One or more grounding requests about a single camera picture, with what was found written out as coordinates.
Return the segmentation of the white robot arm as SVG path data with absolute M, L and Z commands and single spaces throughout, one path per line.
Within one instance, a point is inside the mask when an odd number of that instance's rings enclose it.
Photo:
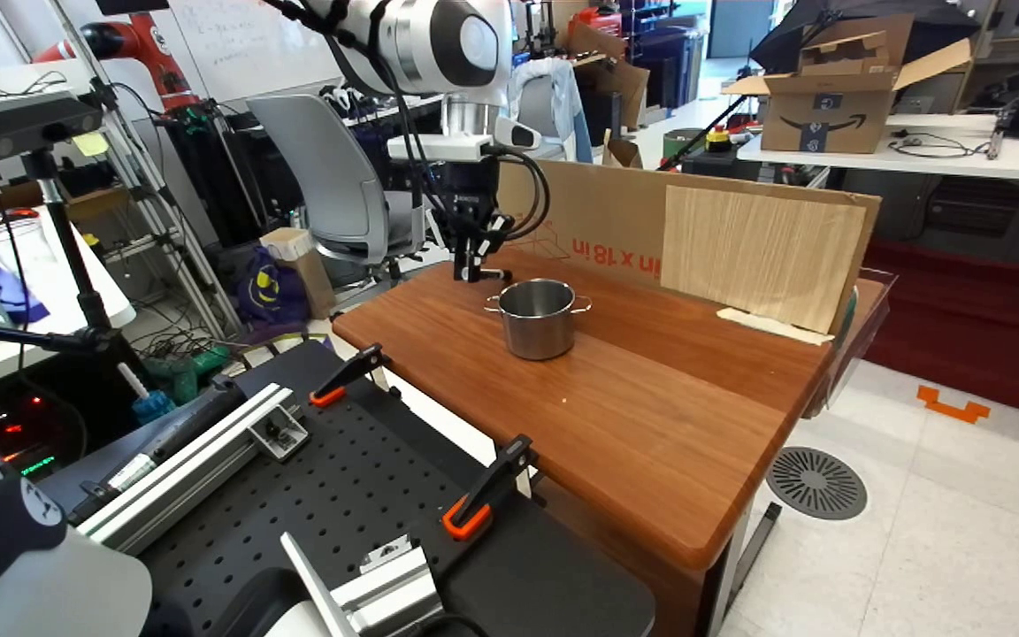
M 405 116 L 391 144 L 427 199 L 452 275 L 493 281 L 490 260 L 527 224 L 497 202 L 512 144 L 512 5 L 511 0 L 266 0 L 286 20 L 326 40 L 341 73 L 371 94 L 392 94 Z

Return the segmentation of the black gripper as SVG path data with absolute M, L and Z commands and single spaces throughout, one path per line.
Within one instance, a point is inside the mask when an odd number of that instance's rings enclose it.
M 490 260 L 504 249 L 505 229 L 500 221 L 500 164 L 437 164 L 431 166 L 438 202 L 437 224 L 452 251 L 452 281 L 470 284 L 470 249 L 478 241 L 478 281 L 512 284 L 512 268 L 500 268 Z

